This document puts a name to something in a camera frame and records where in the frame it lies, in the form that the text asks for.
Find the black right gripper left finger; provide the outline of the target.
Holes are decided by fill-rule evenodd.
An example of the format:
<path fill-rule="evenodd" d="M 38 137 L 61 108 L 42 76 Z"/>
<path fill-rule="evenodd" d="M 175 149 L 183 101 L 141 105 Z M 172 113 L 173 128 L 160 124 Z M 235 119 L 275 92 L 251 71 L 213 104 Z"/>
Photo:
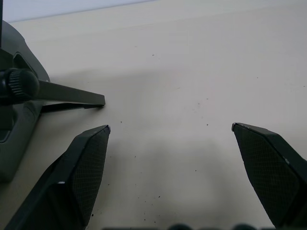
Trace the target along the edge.
<path fill-rule="evenodd" d="M 41 175 L 7 230 L 83 230 L 101 185 L 108 125 L 77 135 Z"/>

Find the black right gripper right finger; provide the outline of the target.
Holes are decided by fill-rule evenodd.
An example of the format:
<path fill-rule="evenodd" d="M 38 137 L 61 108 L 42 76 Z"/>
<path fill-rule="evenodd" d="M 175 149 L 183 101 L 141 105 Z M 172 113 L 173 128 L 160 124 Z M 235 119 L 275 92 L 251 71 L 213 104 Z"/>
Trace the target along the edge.
<path fill-rule="evenodd" d="M 307 227 L 307 161 L 279 134 L 233 123 L 248 179 L 276 228 Z"/>

